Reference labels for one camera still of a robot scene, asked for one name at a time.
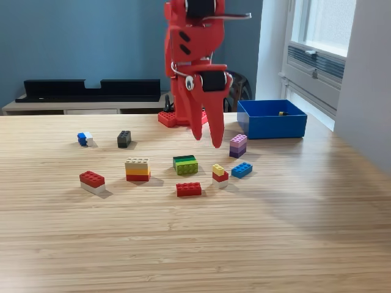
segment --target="white wall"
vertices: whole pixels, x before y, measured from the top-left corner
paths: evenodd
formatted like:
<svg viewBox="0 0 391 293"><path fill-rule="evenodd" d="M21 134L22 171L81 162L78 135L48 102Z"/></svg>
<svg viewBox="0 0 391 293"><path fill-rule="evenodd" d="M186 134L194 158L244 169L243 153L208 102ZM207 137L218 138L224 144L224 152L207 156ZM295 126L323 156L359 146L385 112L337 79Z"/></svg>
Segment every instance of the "white wall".
<svg viewBox="0 0 391 293"><path fill-rule="evenodd" d="M289 0L263 0L256 99L279 99Z"/></svg>
<svg viewBox="0 0 391 293"><path fill-rule="evenodd" d="M357 0L335 132L391 174L390 15L390 0Z"/></svg>

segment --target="yellow lego brick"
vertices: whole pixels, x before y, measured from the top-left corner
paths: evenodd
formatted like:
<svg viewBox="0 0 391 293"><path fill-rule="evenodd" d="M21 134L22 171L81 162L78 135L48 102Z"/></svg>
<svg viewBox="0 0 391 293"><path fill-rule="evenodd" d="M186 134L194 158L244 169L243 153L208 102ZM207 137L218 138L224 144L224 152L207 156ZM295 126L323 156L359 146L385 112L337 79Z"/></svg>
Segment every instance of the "yellow lego brick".
<svg viewBox="0 0 391 293"><path fill-rule="evenodd" d="M224 175L224 168L221 167L219 164L213 165L213 173L222 176Z"/></svg>
<svg viewBox="0 0 391 293"><path fill-rule="evenodd" d="M125 168L134 170L134 169L148 169L150 168L150 160L146 157L137 158L129 157L125 162Z"/></svg>
<svg viewBox="0 0 391 293"><path fill-rule="evenodd" d="M151 167L148 169L125 169L126 175L149 175Z"/></svg>

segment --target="blue wall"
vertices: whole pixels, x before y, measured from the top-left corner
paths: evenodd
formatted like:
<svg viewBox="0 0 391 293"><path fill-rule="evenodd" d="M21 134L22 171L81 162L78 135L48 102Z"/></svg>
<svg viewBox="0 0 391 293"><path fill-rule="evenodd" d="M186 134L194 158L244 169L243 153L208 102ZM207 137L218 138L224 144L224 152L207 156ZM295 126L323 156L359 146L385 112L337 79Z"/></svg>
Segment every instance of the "blue wall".
<svg viewBox="0 0 391 293"><path fill-rule="evenodd" d="M226 0L227 13L251 13L250 20L226 21L224 61L250 82L255 97L263 0Z"/></svg>
<svg viewBox="0 0 391 293"><path fill-rule="evenodd" d="M24 93L25 79L86 79L96 87L101 79L156 78L168 90L165 1L0 0L0 107ZM227 0L227 12L252 12L255 27L227 22L226 41L214 55L254 90L261 2Z"/></svg>

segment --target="lego brick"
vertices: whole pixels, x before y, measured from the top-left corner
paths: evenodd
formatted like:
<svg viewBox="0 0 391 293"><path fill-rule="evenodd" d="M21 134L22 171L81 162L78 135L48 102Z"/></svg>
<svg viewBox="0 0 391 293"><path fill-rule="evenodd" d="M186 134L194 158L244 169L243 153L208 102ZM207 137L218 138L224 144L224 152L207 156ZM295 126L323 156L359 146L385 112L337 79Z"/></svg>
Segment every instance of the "lego brick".
<svg viewBox="0 0 391 293"><path fill-rule="evenodd" d="M83 132L78 133L78 139L85 139L86 135Z"/></svg>
<svg viewBox="0 0 391 293"><path fill-rule="evenodd" d="M202 189L200 183L177 184L178 197L191 197L191 196L201 195L201 194L202 194Z"/></svg>
<svg viewBox="0 0 391 293"><path fill-rule="evenodd" d="M198 162L191 161L191 164L186 164L187 162L181 162L177 165L177 174L186 175L186 174L195 174L198 172Z"/></svg>
<svg viewBox="0 0 391 293"><path fill-rule="evenodd" d="M178 166L184 166L184 165L192 165L192 164L198 164L197 160L191 160L191 161L184 161L184 162L177 162L175 165Z"/></svg>
<svg viewBox="0 0 391 293"><path fill-rule="evenodd" d="M93 139L87 139L87 146L92 147L93 146Z"/></svg>
<svg viewBox="0 0 391 293"><path fill-rule="evenodd" d="M216 186L217 188L225 188L225 187L228 186L229 180L225 180L225 181L219 182L219 181L216 181L216 180L212 179L212 184L214 186Z"/></svg>
<svg viewBox="0 0 391 293"><path fill-rule="evenodd" d="M246 175L252 172L252 165L248 163L242 163L232 169L232 176L237 177L239 179L245 177Z"/></svg>
<svg viewBox="0 0 391 293"><path fill-rule="evenodd" d="M78 140L79 141L79 144L83 147L83 146L87 146L87 141L86 141L86 139L79 139Z"/></svg>
<svg viewBox="0 0 391 293"><path fill-rule="evenodd" d="M91 171L80 174L79 178L80 182L83 182L84 184L87 184L93 188L97 188L104 184L104 177Z"/></svg>
<svg viewBox="0 0 391 293"><path fill-rule="evenodd" d="M228 172L226 172L226 171L224 171L224 174L222 176L218 176L217 174L215 174L215 172L213 172L212 173L212 178L214 180L216 180L217 182L223 182L223 181L228 180L229 175L228 175Z"/></svg>
<svg viewBox="0 0 391 293"><path fill-rule="evenodd" d="M127 175L126 181L149 181L151 179L151 173L149 175Z"/></svg>
<svg viewBox="0 0 391 293"><path fill-rule="evenodd" d="M87 146L86 136L83 132L78 134L78 142L82 146Z"/></svg>
<svg viewBox="0 0 391 293"><path fill-rule="evenodd" d="M148 169L125 169L126 175L149 175L151 168Z"/></svg>
<svg viewBox="0 0 391 293"><path fill-rule="evenodd" d="M219 164L214 164L212 171L213 171L213 173L215 173L218 176L224 175L224 168L221 167Z"/></svg>
<svg viewBox="0 0 391 293"><path fill-rule="evenodd" d="M129 145L130 145L130 142L128 142L128 143L119 142L118 143L119 148L128 148Z"/></svg>
<svg viewBox="0 0 391 293"><path fill-rule="evenodd" d="M88 192L91 192L92 194L98 195L106 190L106 186L103 184L97 188L93 188L86 183L80 182L80 187L85 189Z"/></svg>
<svg viewBox="0 0 391 293"><path fill-rule="evenodd" d="M93 146L93 138L92 138L92 135L91 133L89 132L82 132L82 133L79 133L78 134L78 142L80 143L80 145L82 146L90 146L92 147Z"/></svg>
<svg viewBox="0 0 391 293"><path fill-rule="evenodd" d="M194 157L192 154L189 155L189 156L180 156L180 157L173 157L173 160L175 162L184 162L184 161L192 161L192 160L189 160L189 159L196 159L196 157Z"/></svg>
<svg viewBox="0 0 391 293"><path fill-rule="evenodd" d="M239 159L242 155L246 153L247 149L242 150L240 153L234 153L230 151L230 157L234 157L236 159Z"/></svg>
<svg viewBox="0 0 391 293"><path fill-rule="evenodd" d="M240 154L243 150L247 149L247 144L245 143L240 148L235 148L234 146L230 146L230 152Z"/></svg>
<svg viewBox="0 0 391 293"><path fill-rule="evenodd" d="M120 133L120 135L117 137L117 142L118 142L118 145L120 143L125 143L127 145L129 145L132 141L132 138L131 138L131 134L130 134L130 131L122 131Z"/></svg>
<svg viewBox="0 0 391 293"><path fill-rule="evenodd" d="M129 157L125 162L126 169L148 169L150 168L149 158L142 157Z"/></svg>
<svg viewBox="0 0 391 293"><path fill-rule="evenodd" d="M160 112L158 115L158 121L168 128L177 125L177 117L173 112L171 113Z"/></svg>
<svg viewBox="0 0 391 293"><path fill-rule="evenodd" d="M173 165L174 168L176 168L177 162L193 161L195 159L196 159L196 157L194 157L193 155L181 156L181 157L173 157L172 158L172 165Z"/></svg>
<svg viewBox="0 0 391 293"><path fill-rule="evenodd" d="M247 136L238 134L230 141L230 147L240 148L245 143L247 143Z"/></svg>

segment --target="white lego brick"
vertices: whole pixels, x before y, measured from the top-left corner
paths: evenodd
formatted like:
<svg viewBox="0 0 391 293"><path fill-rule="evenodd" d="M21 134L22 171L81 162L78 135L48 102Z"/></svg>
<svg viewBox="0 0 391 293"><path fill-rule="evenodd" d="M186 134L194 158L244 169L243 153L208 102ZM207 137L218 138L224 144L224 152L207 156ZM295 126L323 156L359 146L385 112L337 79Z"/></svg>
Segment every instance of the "white lego brick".
<svg viewBox="0 0 391 293"><path fill-rule="evenodd" d="M81 188L85 189L88 192L91 192L92 194L98 195L106 190L106 186L103 184L97 188L93 188L86 183L80 182Z"/></svg>
<svg viewBox="0 0 391 293"><path fill-rule="evenodd" d="M150 168L150 160L147 157L129 157L125 162L125 169L148 169Z"/></svg>
<svg viewBox="0 0 391 293"><path fill-rule="evenodd" d="M225 188L229 184L229 180L225 180L223 182L217 182L215 179L212 179L212 184L217 188Z"/></svg>
<svg viewBox="0 0 391 293"><path fill-rule="evenodd" d="M92 135L89 132L84 132L84 135L86 136L87 139L91 139Z"/></svg>
<svg viewBox="0 0 391 293"><path fill-rule="evenodd" d="M89 147L92 147L93 146L93 138L92 138L92 135L91 133L89 132L84 132L84 135L86 136L86 141L87 141L87 146Z"/></svg>
<svg viewBox="0 0 391 293"><path fill-rule="evenodd" d="M86 141L87 141L87 146L89 147L92 147L93 146L93 138L91 138L91 139L86 139Z"/></svg>

